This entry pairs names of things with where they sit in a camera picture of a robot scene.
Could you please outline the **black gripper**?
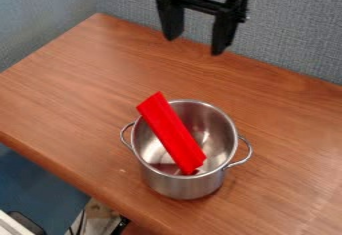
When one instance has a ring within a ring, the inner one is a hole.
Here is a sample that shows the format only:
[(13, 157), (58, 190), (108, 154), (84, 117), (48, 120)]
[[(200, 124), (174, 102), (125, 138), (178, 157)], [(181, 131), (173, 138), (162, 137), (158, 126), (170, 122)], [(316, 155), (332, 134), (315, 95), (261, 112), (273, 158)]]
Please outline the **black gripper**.
[(184, 31), (184, 8), (216, 15), (212, 26), (211, 54), (220, 55), (232, 44), (237, 22), (248, 20), (248, 0), (156, 0), (161, 31), (168, 41)]

